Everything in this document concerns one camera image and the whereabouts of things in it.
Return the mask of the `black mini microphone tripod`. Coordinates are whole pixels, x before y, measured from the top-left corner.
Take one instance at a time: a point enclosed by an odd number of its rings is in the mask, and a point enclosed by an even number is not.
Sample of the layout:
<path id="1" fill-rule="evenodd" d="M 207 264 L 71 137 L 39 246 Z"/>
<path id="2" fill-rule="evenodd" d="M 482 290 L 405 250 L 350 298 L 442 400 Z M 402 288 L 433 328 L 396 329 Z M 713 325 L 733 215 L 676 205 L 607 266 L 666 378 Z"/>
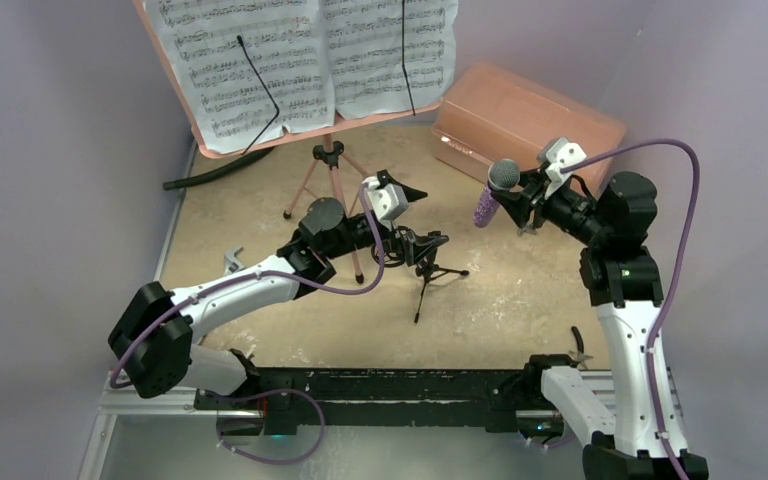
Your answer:
<path id="1" fill-rule="evenodd" d="M 417 309 L 413 323 L 420 319 L 421 309 L 427 287 L 432 281 L 446 275 L 468 277 L 470 271 L 442 267 L 437 263 L 437 254 L 441 246 L 450 240 L 441 231 L 431 231 L 424 235 L 417 234 L 406 226 L 397 226 L 382 238 L 384 267 L 412 267 L 416 277 L 422 280 Z"/>

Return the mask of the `purple glitter microphone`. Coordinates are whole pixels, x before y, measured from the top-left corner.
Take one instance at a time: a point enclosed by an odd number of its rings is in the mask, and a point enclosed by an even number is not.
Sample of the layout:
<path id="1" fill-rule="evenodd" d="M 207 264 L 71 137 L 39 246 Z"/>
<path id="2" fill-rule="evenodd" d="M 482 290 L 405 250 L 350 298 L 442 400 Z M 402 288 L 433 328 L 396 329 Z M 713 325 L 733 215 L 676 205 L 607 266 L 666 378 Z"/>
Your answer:
<path id="1" fill-rule="evenodd" d="M 519 165 L 511 159 L 496 161 L 489 167 L 485 187 L 479 196 L 472 216 L 472 223 L 475 227 L 485 228 L 489 225 L 500 207 L 493 194 L 509 192 L 518 185 L 520 175 Z"/>

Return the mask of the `pink folding music stand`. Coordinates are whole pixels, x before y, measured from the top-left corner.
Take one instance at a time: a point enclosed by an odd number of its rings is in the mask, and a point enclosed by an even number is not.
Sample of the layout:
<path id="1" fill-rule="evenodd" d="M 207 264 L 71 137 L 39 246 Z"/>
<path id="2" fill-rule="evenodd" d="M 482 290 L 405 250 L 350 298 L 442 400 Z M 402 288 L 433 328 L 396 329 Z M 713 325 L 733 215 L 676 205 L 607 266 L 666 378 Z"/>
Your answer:
<path id="1" fill-rule="evenodd" d="M 206 149 L 201 144 L 201 140 L 200 140 L 200 138 L 198 136 L 197 131 L 195 130 L 195 127 L 193 125 L 193 121 L 191 119 L 191 116 L 190 116 L 189 112 L 187 111 L 186 106 L 183 103 L 180 91 L 178 90 L 176 82 L 175 82 L 175 79 L 174 79 L 174 76 L 171 73 L 171 69 L 170 69 L 170 67 L 168 66 L 168 64 L 166 63 L 166 61 L 165 61 L 165 59 L 163 57 L 162 49 L 158 45 L 157 40 L 154 38 L 153 34 L 150 31 L 148 22 L 146 21 L 145 16 L 144 16 L 144 14 L 142 12 L 142 9 L 141 9 L 141 6 L 140 6 L 141 2 L 143 2 L 143 1 L 139 1 L 139 2 L 136 3 L 136 10 L 137 10 L 141 20 L 144 23 L 144 26 L 145 26 L 145 28 L 146 28 L 149 36 L 150 36 L 151 41 L 154 44 L 154 47 L 155 47 L 155 49 L 156 49 L 156 51 L 158 53 L 158 56 L 159 56 L 159 58 L 160 58 L 160 60 L 162 62 L 163 68 L 164 68 L 168 78 L 170 79 L 170 81 L 171 81 L 171 83 L 173 85 L 173 88 L 174 88 L 174 90 L 175 90 L 175 92 L 176 92 L 176 94 L 177 94 L 177 96 L 178 96 L 178 98 L 179 98 L 179 100 L 180 100 L 180 102 L 182 104 L 182 107 L 183 107 L 183 109 L 184 109 L 184 111 L 185 111 L 185 113 L 186 113 L 186 115 L 187 115 L 187 117 L 189 119 L 189 122 L 190 122 L 190 125 L 191 125 L 191 129 L 192 129 L 192 133 L 194 135 L 194 138 L 195 138 L 197 144 L 202 149 L 203 153 L 206 154 L 206 155 L 211 155 L 211 156 L 214 156 L 214 157 L 225 157 L 225 156 L 231 156 L 231 155 L 246 155 L 246 154 L 252 153 L 252 152 L 254 152 L 254 151 L 258 150 L 258 149 L 270 148 L 270 147 L 273 147 L 273 146 L 278 145 L 278 144 L 283 143 L 283 142 L 293 141 L 293 140 L 299 139 L 301 137 L 304 137 L 306 135 L 310 135 L 310 136 L 313 136 L 313 137 L 316 137 L 316 138 L 319 139 L 319 144 L 316 147 L 316 150 L 315 150 L 315 153 L 314 153 L 314 163 L 318 164 L 318 165 L 324 165 L 324 166 L 326 166 L 328 168 L 329 179 L 330 179 L 330 182 L 331 182 L 331 185 L 332 185 L 332 190 L 333 190 L 333 192 L 335 194 L 340 194 L 341 191 L 342 191 L 342 185 L 341 185 L 341 180 L 340 180 L 340 176 L 339 176 L 339 169 L 340 169 L 340 166 L 347 161 L 347 156 L 346 156 L 346 154 L 344 152 L 344 148 L 343 148 L 342 144 L 335 139 L 336 132 L 338 132 L 340 130 L 351 129 L 351 128 L 354 128 L 354 127 L 357 127 L 357 126 L 360 126 L 360 125 L 363 125 L 363 124 L 366 124 L 366 123 L 377 123 L 377 122 L 381 122 L 381 121 L 384 121 L 384 120 L 387 120 L 387 119 L 391 119 L 391 118 L 400 118 L 400 117 L 404 117 L 404 116 L 407 116 L 407 115 L 416 115 L 416 114 L 419 114 L 419 113 L 424 113 L 424 112 L 427 112 L 427 111 L 430 111 L 430 110 L 436 108 L 439 105 L 440 101 L 442 100 L 441 99 L 439 102 L 437 102 L 436 104 L 434 104 L 432 106 L 422 108 L 422 109 L 419 110 L 419 112 L 414 113 L 414 114 L 410 114 L 408 112 L 398 112 L 398 113 L 389 113 L 389 114 L 370 115 L 368 117 L 361 118 L 361 119 L 345 119 L 345 118 L 341 117 L 336 112 L 335 121 L 334 121 L 333 125 L 330 126 L 330 127 L 326 127 L 326 128 L 322 128 L 322 129 L 318 129 L 318 130 L 312 130 L 312 131 L 308 131 L 308 132 L 304 132 L 304 133 L 287 134 L 287 135 L 285 135 L 285 136 L 283 136 L 283 137 L 281 137 L 279 139 L 268 141 L 268 142 L 264 142 L 264 143 L 259 143 L 257 145 L 252 145 L 250 147 L 245 148 L 242 151 L 236 151 L 236 152 L 230 153 L 230 154 L 216 154 L 216 153 Z M 327 54 L 328 54 L 326 27 L 325 27 L 325 40 L 326 40 L 326 51 L 327 51 Z"/>

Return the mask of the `sheet music paper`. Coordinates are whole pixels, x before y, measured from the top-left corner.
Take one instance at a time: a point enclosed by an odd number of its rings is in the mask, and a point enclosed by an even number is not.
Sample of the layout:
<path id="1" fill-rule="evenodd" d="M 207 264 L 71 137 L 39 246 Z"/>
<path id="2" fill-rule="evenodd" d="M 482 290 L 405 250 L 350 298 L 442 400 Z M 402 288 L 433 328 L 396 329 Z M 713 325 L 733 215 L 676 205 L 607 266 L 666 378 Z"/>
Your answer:
<path id="1" fill-rule="evenodd" d="M 184 105 L 216 154 L 333 125 L 318 1 L 143 1 Z"/>
<path id="2" fill-rule="evenodd" d="M 457 1 L 329 0 L 320 5 L 341 117 L 414 114 L 439 102 L 451 86 Z"/>

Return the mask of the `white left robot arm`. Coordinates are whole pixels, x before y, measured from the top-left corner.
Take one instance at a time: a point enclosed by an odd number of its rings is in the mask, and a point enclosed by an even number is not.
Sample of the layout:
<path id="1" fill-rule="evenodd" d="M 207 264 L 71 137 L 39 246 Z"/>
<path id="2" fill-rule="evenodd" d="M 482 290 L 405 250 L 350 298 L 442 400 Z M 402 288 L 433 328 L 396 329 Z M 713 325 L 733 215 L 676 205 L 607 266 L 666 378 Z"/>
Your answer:
<path id="1" fill-rule="evenodd" d="M 315 291 L 365 294 L 381 281 L 388 259 L 420 268 L 448 242 L 439 231 L 421 235 L 397 224 L 427 194 L 388 171 L 364 179 L 358 194 L 362 210 L 354 216 L 333 197 L 313 201 L 290 240 L 250 267 L 233 266 L 221 278 L 191 287 L 166 289 L 158 281 L 140 287 L 108 337 L 117 358 L 110 386 L 132 386 L 150 399 L 188 385 L 218 393 L 232 408 L 247 408 L 258 395 L 255 366 L 242 354 L 205 348 L 198 340 L 261 308 Z M 357 289 L 329 285 L 336 274 L 333 260 L 365 249 L 377 255 L 372 282 Z"/>

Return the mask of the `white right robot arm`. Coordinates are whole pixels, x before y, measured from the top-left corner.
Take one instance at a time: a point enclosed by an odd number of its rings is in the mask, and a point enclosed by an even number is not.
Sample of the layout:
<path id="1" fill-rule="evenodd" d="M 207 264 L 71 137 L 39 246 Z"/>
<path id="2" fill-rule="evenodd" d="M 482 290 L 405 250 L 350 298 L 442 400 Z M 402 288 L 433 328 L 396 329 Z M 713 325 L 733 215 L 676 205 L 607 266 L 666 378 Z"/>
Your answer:
<path id="1" fill-rule="evenodd" d="M 662 352 L 665 312 L 658 266 L 644 242 L 657 190 L 631 172 L 614 175 L 598 199 L 568 185 L 555 189 L 539 170 L 490 171 L 487 187 L 519 227 L 548 221 L 584 244 L 580 275 L 609 349 L 615 410 L 608 412 L 570 366 L 530 361 L 521 392 L 551 403 L 583 446 L 588 479 L 707 479 L 704 457 L 682 431 Z"/>

